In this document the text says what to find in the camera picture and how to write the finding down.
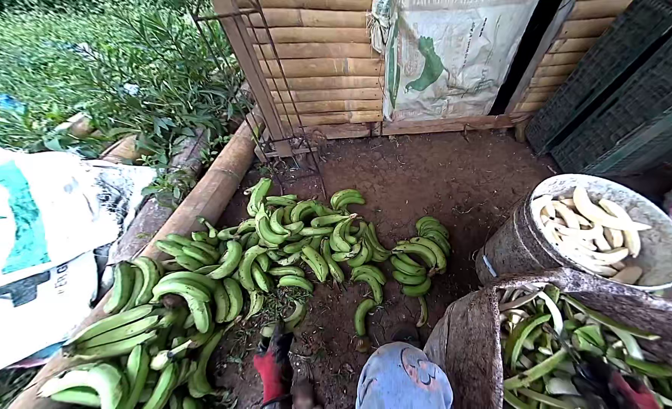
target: white bucket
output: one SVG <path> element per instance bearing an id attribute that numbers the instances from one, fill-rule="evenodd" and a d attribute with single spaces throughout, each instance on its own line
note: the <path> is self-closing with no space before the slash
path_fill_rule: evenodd
<path id="1" fill-rule="evenodd" d="M 560 265 L 601 277 L 581 267 L 570 255 L 560 252 L 556 245 L 548 241 L 542 234 L 541 221 L 535 220 L 529 210 L 530 202 L 544 194 L 556 199 L 572 197 L 576 186 L 584 187 L 593 202 L 596 203 L 600 199 L 612 200 L 625 209 L 631 219 L 651 226 L 649 230 L 639 232 L 641 238 L 639 256 L 624 260 L 627 265 L 638 265 L 643 271 L 638 283 L 629 286 L 644 291 L 671 287 L 672 220 L 654 203 L 626 186 L 596 176 L 577 174 L 556 175 L 540 182 L 530 195 L 518 204 L 513 217 L 505 222 L 505 225 L 478 253 L 476 269 L 480 280 L 486 282 L 485 271 L 488 269 L 499 276 L 525 272 L 525 269 L 548 269 Z M 527 223 L 515 219 L 516 215 L 521 219 L 524 215 Z M 524 230 L 525 227 L 530 231 L 516 231 L 516 229 Z M 483 256 L 487 262 L 491 262 L 489 267 L 485 265 Z"/>

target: bamboo pole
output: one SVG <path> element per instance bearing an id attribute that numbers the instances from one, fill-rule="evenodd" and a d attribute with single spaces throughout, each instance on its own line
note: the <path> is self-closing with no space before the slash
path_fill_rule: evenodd
<path id="1" fill-rule="evenodd" d="M 281 115 L 281 120 L 286 121 L 290 116 L 291 121 L 297 121 L 295 115 Z M 350 111 L 329 112 L 325 114 L 300 115 L 303 126 L 331 125 L 331 124 L 358 124 L 360 122 L 381 122 L 384 116 L 381 111 Z"/>
<path id="2" fill-rule="evenodd" d="M 380 76 L 384 74 L 384 62 L 378 58 L 305 58 L 282 60 L 286 78 L 312 76 Z M 275 60 L 260 61 L 265 78 L 282 78 L 280 66 Z"/>
<path id="3" fill-rule="evenodd" d="M 588 51 L 598 41 L 598 37 L 589 37 L 587 39 L 557 39 L 550 46 L 548 52 L 576 52 Z"/>
<path id="4" fill-rule="evenodd" d="M 564 66 L 565 64 L 575 64 L 586 55 L 585 52 L 559 52 L 557 54 L 546 54 L 538 64 L 539 67 L 546 66 Z"/>
<path id="5" fill-rule="evenodd" d="M 237 0 L 240 8 L 252 7 L 250 0 Z M 260 0 L 263 8 L 353 10 L 366 12 L 371 9 L 371 0 Z"/>
<path id="6" fill-rule="evenodd" d="M 563 23 L 558 34 L 559 39 L 583 39 L 598 37 L 611 26 L 615 17 L 595 18 L 593 20 L 570 20 Z"/>
<path id="7" fill-rule="evenodd" d="M 317 114 L 338 111 L 381 111 L 381 100 L 345 100 L 345 101 L 314 101 L 295 103 L 299 114 Z M 277 104 L 279 114 L 295 114 L 293 104 Z"/>
<path id="8" fill-rule="evenodd" d="M 567 64 L 564 66 L 538 67 L 538 69 L 535 70 L 535 74 L 533 74 L 533 76 L 569 75 L 576 70 L 577 66 L 578 64 Z"/>
<path id="9" fill-rule="evenodd" d="M 292 90 L 301 89 L 342 89 L 342 88 L 381 88 L 382 76 L 314 76 L 303 78 L 288 78 L 288 86 Z M 268 79 L 268 87 L 271 91 L 279 91 L 286 88 L 286 81 L 281 78 Z"/>
<path id="10" fill-rule="evenodd" d="M 248 28 L 253 42 L 268 44 L 264 28 Z M 274 43 L 364 43 L 369 44 L 366 28 L 275 27 L 270 29 Z"/>
<path id="11" fill-rule="evenodd" d="M 366 27 L 366 12 L 309 9 L 263 9 L 268 27 Z M 253 27 L 264 28 L 260 14 L 250 16 Z"/>
<path id="12" fill-rule="evenodd" d="M 255 125 L 255 121 L 252 118 L 250 119 L 250 123 Z M 262 125 L 261 119 L 258 119 L 257 125 Z M 255 142 L 252 139 L 250 128 L 243 122 L 235 132 L 235 135 L 232 136 L 227 145 L 222 149 L 222 152 L 214 160 L 212 166 L 210 166 L 202 179 L 197 183 L 195 189 L 192 190 L 159 232 L 149 241 L 141 256 L 163 259 L 166 255 L 159 251 L 154 242 L 162 239 L 168 233 L 189 236 L 192 231 L 201 230 L 202 226 L 196 220 L 198 215 L 203 216 L 212 223 L 216 223 L 250 167 L 254 155 L 254 147 Z M 86 328 L 88 325 L 107 316 L 103 311 L 103 306 L 110 296 L 111 292 L 104 295 L 91 314 L 77 327 L 77 330 Z M 47 379 L 78 363 L 80 362 L 64 358 L 60 351 L 57 352 L 41 368 L 25 390 L 18 395 L 9 409 L 50 409 L 51 407 L 62 407 L 62 405 L 50 399 L 37 398 L 36 393 L 38 392 L 38 388 Z"/>
<path id="13" fill-rule="evenodd" d="M 551 85 L 562 85 L 568 79 L 567 75 L 559 76 L 541 76 L 530 80 L 531 87 L 549 87 Z"/>
<path id="14" fill-rule="evenodd" d="M 545 103 L 519 103 L 515 107 L 515 112 L 533 112 L 539 110 Z"/>
<path id="15" fill-rule="evenodd" d="M 275 59 L 270 44 L 256 45 L 255 54 L 259 60 Z M 360 43 L 286 43 L 276 44 L 278 57 L 287 58 L 380 58 L 381 55 L 370 44 Z"/>
<path id="16" fill-rule="evenodd" d="M 522 100 L 524 103 L 545 102 L 553 96 L 553 92 L 528 92 Z"/>
<path id="17" fill-rule="evenodd" d="M 384 93 L 381 88 L 313 89 L 306 91 L 271 91 L 277 103 L 289 103 L 290 95 L 295 102 L 332 101 L 332 100 L 381 100 Z"/>
<path id="18" fill-rule="evenodd" d="M 587 0 L 576 2 L 568 20 L 615 17 L 624 12 L 631 0 Z"/>

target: wooden plank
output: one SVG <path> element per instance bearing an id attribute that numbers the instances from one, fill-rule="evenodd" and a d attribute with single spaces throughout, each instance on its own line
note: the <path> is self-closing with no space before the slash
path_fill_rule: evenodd
<path id="1" fill-rule="evenodd" d="M 576 52 L 588 51 L 598 41 L 598 37 L 587 39 L 557 39 L 550 46 L 548 52 Z"/>
<path id="2" fill-rule="evenodd" d="M 570 75 L 576 70 L 577 66 L 578 64 L 567 64 L 564 66 L 538 67 L 538 69 L 535 70 L 535 77 Z"/>
<path id="3" fill-rule="evenodd" d="M 548 87 L 550 85 L 561 85 L 568 79 L 567 75 L 559 76 L 541 76 L 530 80 L 531 87 Z"/>
<path id="4" fill-rule="evenodd" d="M 346 89 L 313 89 L 304 91 L 271 91 L 273 98 L 279 103 L 332 100 L 382 100 L 384 93 L 381 88 L 346 88 Z"/>
<path id="5" fill-rule="evenodd" d="M 539 67 L 564 66 L 566 64 L 575 64 L 586 55 L 585 52 L 559 52 L 557 54 L 546 54 L 540 61 Z"/>
<path id="6" fill-rule="evenodd" d="M 278 65 L 276 60 L 261 60 L 260 69 L 265 78 L 380 76 L 384 74 L 384 61 L 378 58 L 304 58 L 281 60 Z"/>
<path id="7" fill-rule="evenodd" d="M 265 82 L 265 76 L 260 69 L 260 64 L 255 55 L 248 29 L 240 16 L 234 13 L 239 9 L 234 0 L 212 0 L 212 10 L 217 14 L 230 14 L 231 17 L 220 18 L 220 26 L 228 37 L 232 52 L 238 59 L 240 69 L 245 74 L 252 95 L 257 101 L 260 113 L 265 120 L 265 125 L 270 129 L 276 151 L 279 156 L 290 156 L 291 147 L 284 140 L 283 124 L 280 122 L 276 104 Z"/>
<path id="8" fill-rule="evenodd" d="M 309 9 L 263 9 L 268 27 L 366 27 L 365 12 Z M 264 28 L 260 14 L 250 14 L 253 27 Z"/>
<path id="9" fill-rule="evenodd" d="M 288 78 L 288 86 L 292 90 L 300 89 L 343 89 L 343 88 L 381 88 L 382 76 L 314 76 L 305 78 Z M 284 91 L 286 80 L 282 78 L 268 79 L 271 91 Z"/>
<path id="10" fill-rule="evenodd" d="M 555 11 L 555 15 L 550 21 L 550 24 L 546 27 L 545 32 L 543 32 L 543 36 L 538 43 L 538 47 L 536 47 L 535 52 L 533 53 L 533 57 L 531 58 L 530 63 L 522 72 L 522 77 L 518 82 L 518 85 L 515 87 L 513 95 L 510 96 L 510 102 L 507 104 L 507 107 L 505 107 L 506 113 L 513 112 L 515 106 L 521 101 L 523 94 L 525 94 L 525 90 L 531 85 L 532 78 L 538 69 L 538 65 L 543 59 L 543 55 L 545 55 L 545 53 L 551 47 L 553 39 L 558 35 L 558 32 L 560 31 L 563 22 L 566 20 L 573 3 L 574 0 L 561 0 L 560 4 L 558 5 L 558 9 Z"/>
<path id="11" fill-rule="evenodd" d="M 345 101 L 313 101 L 306 103 L 276 104 L 279 114 L 317 114 L 338 111 L 381 111 L 382 100 L 345 100 Z"/>
<path id="12" fill-rule="evenodd" d="M 250 28 L 253 42 L 269 44 L 264 28 Z M 364 43 L 369 44 L 366 28 L 276 27 L 270 29 L 274 43 Z"/>
<path id="13" fill-rule="evenodd" d="M 537 103 L 519 103 L 515 107 L 515 112 L 533 112 L 537 111 L 542 107 L 545 103 L 542 102 L 537 102 Z"/>
<path id="14" fill-rule="evenodd" d="M 382 124 L 381 135 L 458 132 L 462 130 L 489 130 L 513 127 L 510 115 L 463 116 L 455 119 L 430 121 L 394 121 Z"/>
<path id="15" fill-rule="evenodd" d="M 290 120 L 298 123 L 295 115 L 281 115 L 281 120 Z M 349 112 L 327 112 L 322 114 L 303 114 L 300 115 L 303 126 L 311 125 L 332 125 L 332 124 L 354 124 L 359 122 L 381 122 L 384 116 L 381 111 L 349 111 Z"/>
<path id="16" fill-rule="evenodd" d="M 276 44 L 276 51 L 281 60 L 288 58 L 380 58 L 381 55 L 371 48 L 370 44 L 359 43 L 287 43 Z M 275 59 L 270 44 L 255 46 L 255 54 L 262 60 Z"/>
<path id="17" fill-rule="evenodd" d="M 615 17 L 595 18 L 592 20 L 571 20 L 563 23 L 558 34 L 559 39 L 582 39 L 599 37 L 611 26 Z"/>
<path id="18" fill-rule="evenodd" d="M 615 17 L 624 12 L 631 0 L 586 0 L 576 2 L 568 20 Z"/>
<path id="19" fill-rule="evenodd" d="M 522 99 L 524 103 L 531 102 L 545 102 L 553 96 L 554 92 L 528 92 L 525 98 Z"/>
<path id="20" fill-rule="evenodd" d="M 258 119 L 258 124 L 262 125 L 262 120 Z M 182 234 L 189 237 L 192 231 L 201 230 L 202 225 L 196 220 L 198 215 L 216 223 L 222 215 L 225 206 L 232 199 L 232 195 L 237 190 L 240 181 L 250 168 L 252 163 L 253 148 L 255 142 L 252 139 L 250 128 L 243 124 L 235 132 L 222 152 L 212 163 L 202 179 L 197 183 L 192 192 L 177 207 L 174 214 L 167 219 L 157 235 L 153 237 L 147 247 L 142 251 L 141 256 L 147 256 L 163 260 L 171 256 L 163 254 L 153 245 L 156 240 L 165 237 L 169 233 Z M 106 317 L 103 306 L 111 296 L 111 292 L 104 295 L 103 299 L 91 311 L 91 314 L 77 327 L 82 330 L 86 326 Z M 9 407 L 10 409 L 50 409 L 50 407 L 68 407 L 56 404 L 47 398 L 36 398 L 38 388 L 50 377 L 55 374 L 81 363 L 73 359 L 64 358 L 60 351 L 41 368 L 36 376 L 31 380 L 28 386 L 18 395 L 15 401 Z"/>
<path id="21" fill-rule="evenodd" d="M 366 12 L 371 9 L 371 0 L 260 0 L 263 8 L 353 10 Z M 240 8 L 252 7 L 250 0 L 237 0 Z"/>

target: dirt floor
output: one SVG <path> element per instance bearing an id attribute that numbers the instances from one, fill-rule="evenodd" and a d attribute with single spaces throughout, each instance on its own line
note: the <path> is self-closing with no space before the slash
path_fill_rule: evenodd
<path id="1" fill-rule="evenodd" d="M 433 279 L 427 296 L 428 325 L 419 331 L 422 341 L 452 301 L 478 288 L 474 255 L 508 210 L 538 182 L 555 174 L 549 159 L 535 158 L 527 145 L 515 142 L 504 130 L 330 141 L 322 155 L 329 197 L 323 197 L 315 177 L 286 183 L 286 193 L 328 202 L 337 190 L 359 189 L 366 205 L 349 209 L 374 222 L 381 243 L 389 248 L 416 235 L 414 222 L 423 215 L 436 217 L 449 229 L 453 254 L 447 273 Z M 253 170 L 242 186 L 259 177 Z M 241 190 L 236 193 L 220 224 L 233 226 L 246 219 L 245 200 Z M 381 266 L 390 269 L 388 263 Z M 308 315 L 296 330 L 294 367 L 312 374 L 325 407 L 352 407 L 355 402 L 356 381 L 368 354 L 354 350 L 352 317 L 367 292 L 363 283 L 347 284 L 345 290 L 317 285 Z M 383 308 L 367 319 L 374 348 L 391 340 L 398 322 L 419 318 L 419 302 L 402 295 L 396 282 L 386 284 L 384 295 Z M 241 330 L 228 339 L 220 358 L 229 363 L 220 366 L 215 382 L 234 388 L 238 407 L 256 407 L 262 387 L 251 361 L 258 336 L 254 330 Z"/>

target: red glove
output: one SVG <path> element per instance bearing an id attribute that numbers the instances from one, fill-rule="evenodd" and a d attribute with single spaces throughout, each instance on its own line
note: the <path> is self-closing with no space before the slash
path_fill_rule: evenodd
<path id="1" fill-rule="evenodd" d="M 653 394 L 642 382 L 629 377 L 624 379 L 619 371 L 611 374 L 611 387 L 626 400 L 624 407 L 631 409 L 659 409 Z"/>
<path id="2" fill-rule="evenodd" d="M 288 352 L 293 342 L 293 333 L 283 333 L 280 320 L 271 338 L 262 337 L 255 352 L 255 369 L 262 380 L 262 405 L 290 398 L 293 382 L 293 367 Z"/>

